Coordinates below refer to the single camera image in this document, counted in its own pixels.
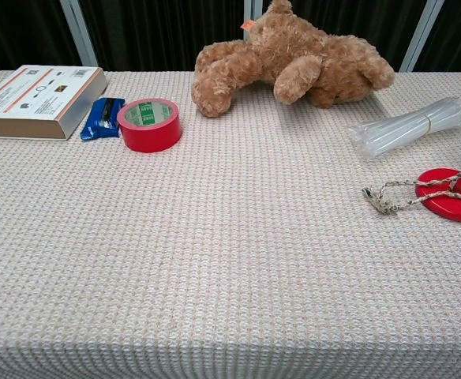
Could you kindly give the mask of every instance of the curtain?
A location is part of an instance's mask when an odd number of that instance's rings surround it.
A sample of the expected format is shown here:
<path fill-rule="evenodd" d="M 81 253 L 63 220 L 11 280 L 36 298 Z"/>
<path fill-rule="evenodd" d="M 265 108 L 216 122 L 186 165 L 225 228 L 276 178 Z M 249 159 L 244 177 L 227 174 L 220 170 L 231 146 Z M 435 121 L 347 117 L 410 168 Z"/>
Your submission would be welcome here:
<path fill-rule="evenodd" d="M 0 69 L 80 65 L 58 0 L 0 0 Z"/>
<path fill-rule="evenodd" d="M 461 0 L 445 0 L 414 71 L 461 72 Z"/>
<path fill-rule="evenodd" d="M 426 0 L 291 0 L 294 13 L 330 34 L 368 40 L 399 71 Z M 264 0 L 265 12 L 270 1 Z"/>
<path fill-rule="evenodd" d="M 241 39 L 243 0 L 80 0 L 108 71 L 193 70 L 204 45 Z"/>

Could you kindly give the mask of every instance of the box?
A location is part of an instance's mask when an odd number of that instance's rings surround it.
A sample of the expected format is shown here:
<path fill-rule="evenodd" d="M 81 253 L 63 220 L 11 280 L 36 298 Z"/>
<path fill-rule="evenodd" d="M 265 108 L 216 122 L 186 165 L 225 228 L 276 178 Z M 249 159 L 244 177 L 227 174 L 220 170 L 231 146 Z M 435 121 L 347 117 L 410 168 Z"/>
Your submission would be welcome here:
<path fill-rule="evenodd" d="M 65 141 L 106 86 L 100 67 L 21 66 L 0 83 L 0 137 Z"/>

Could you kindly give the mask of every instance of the blue packet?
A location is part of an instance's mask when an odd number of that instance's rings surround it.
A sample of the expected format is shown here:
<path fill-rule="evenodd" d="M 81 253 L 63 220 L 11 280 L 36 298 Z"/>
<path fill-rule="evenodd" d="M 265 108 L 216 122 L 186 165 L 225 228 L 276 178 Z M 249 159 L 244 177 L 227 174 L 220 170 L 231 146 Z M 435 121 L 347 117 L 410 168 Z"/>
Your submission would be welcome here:
<path fill-rule="evenodd" d="M 97 138 L 119 137 L 117 115 L 125 102 L 124 99 L 112 97 L 96 100 L 80 133 L 81 139 L 89 141 Z"/>

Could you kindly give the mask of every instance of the red duct tape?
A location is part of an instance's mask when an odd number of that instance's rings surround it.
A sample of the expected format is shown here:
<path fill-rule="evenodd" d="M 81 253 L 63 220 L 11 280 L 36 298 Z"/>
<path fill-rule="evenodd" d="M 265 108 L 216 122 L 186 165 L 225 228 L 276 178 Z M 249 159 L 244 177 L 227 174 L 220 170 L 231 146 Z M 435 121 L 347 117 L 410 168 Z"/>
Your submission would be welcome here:
<path fill-rule="evenodd" d="M 136 152 L 160 152 L 182 136 L 178 107 L 165 99 L 140 99 L 118 112 L 126 146 Z"/>

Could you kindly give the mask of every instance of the brown teddy bear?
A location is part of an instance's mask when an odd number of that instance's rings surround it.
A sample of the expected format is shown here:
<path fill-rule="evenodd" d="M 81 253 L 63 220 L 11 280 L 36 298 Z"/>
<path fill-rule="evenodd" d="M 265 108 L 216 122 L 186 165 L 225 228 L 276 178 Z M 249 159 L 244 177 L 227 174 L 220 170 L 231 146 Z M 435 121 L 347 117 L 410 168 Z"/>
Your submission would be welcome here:
<path fill-rule="evenodd" d="M 227 112 L 235 91 L 254 81 L 274 86 L 292 104 L 306 95 L 317 107 L 359 101 L 394 81 L 394 70 L 365 39 L 333 36 L 272 0 L 249 38 L 206 46 L 197 56 L 192 99 L 202 114 Z"/>

